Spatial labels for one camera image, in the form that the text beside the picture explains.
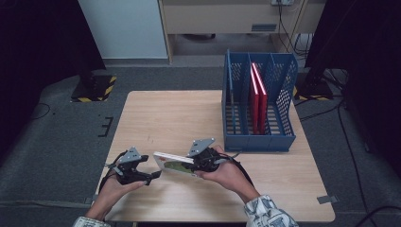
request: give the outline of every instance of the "blue plastic file organizer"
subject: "blue plastic file organizer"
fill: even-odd
[[[253,134],[248,105],[251,62],[259,69],[268,90],[265,135]],[[227,51],[221,109],[226,151],[288,151],[295,134],[289,122],[289,105],[298,75],[293,54]]]

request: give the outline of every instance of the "hand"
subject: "hand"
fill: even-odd
[[[225,154],[221,146],[213,147],[213,149]],[[241,170],[231,161],[220,164],[214,172],[195,171],[195,174],[204,180],[219,183],[224,188],[236,192],[245,203],[260,196]]]
[[[127,193],[136,190],[147,182],[134,182],[122,185],[112,171],[110,177],[104,183],[97,199],[86,213],[86,218],[103,220],[112,210],[113,206]]]

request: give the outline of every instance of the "gray carpet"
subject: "gray carpet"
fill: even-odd
[[[109,68],[108,72],[116,75],[117,80],[107,101],[70,102],[78,77],[44,89],[41,104],[0,168],[0,201],[63,201],[84,205],[85,199],[96,190],[128,92],[217,90],[221,89],[223,76],[222,67],[119,67]],[[307,101],[296,109],[300,117],[305,117],[335,107],[340,100],[341,97]],[[368,211],[383,205],[401,206],[401,179],[379,154],[365,151],[350,114],[342,107],[340,114],[352,153],[337,110],[302,121],[326,190],[340,200],[333,203],[335,221],[301,223],[302,226],[355,226],[366,216],[363,200]],[[112,126],[106,137],[99,137],[105,132],[102,125],[109,122],[106,117],[113,118]],[[71,226],[86,210],[7,203],[0,207],[0,226]],[[399,211],[386,209],[361,226],[399,226],[400,222]],[[112,224],[131,226],[123,222]],[[167,225],[140,223],[140,226]]]

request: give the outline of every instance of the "black curtain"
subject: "black curtain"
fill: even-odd
[[[368,149],[401,176],[401,1],[327,0],[305,67],[345,69],[344,89]]]
[[[0,161],[42,89],[78,75],[77,60],[86,70],[105,69],[78,1],[0,0]]]

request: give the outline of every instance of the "white wall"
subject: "white wall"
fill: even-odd
[[[167,59],[158,0],[79,0],[103,59]]]

